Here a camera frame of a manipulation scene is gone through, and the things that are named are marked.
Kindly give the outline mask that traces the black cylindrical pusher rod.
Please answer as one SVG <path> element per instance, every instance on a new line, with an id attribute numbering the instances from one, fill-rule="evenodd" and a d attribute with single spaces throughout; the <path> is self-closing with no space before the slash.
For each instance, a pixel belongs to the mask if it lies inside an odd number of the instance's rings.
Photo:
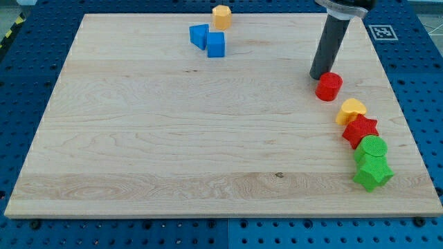
<path id="1" fill-rule="evenodd" d="M 319 80 L 323 74 L 331 71 L 349 22 L 349 19 L 341 20 L 332 15 L 327 16 L 309 72 L 313 79 Z"/>

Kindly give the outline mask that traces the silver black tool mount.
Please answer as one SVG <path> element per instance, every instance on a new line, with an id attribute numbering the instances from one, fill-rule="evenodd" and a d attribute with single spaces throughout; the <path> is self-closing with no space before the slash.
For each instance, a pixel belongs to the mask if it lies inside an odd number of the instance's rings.
<path id="1" fill-rule="evenodd" d="M 314 0 L 326 8 L 327 14 L 339 20 L 364 19 L 376 6 L 376 0 Z"/>

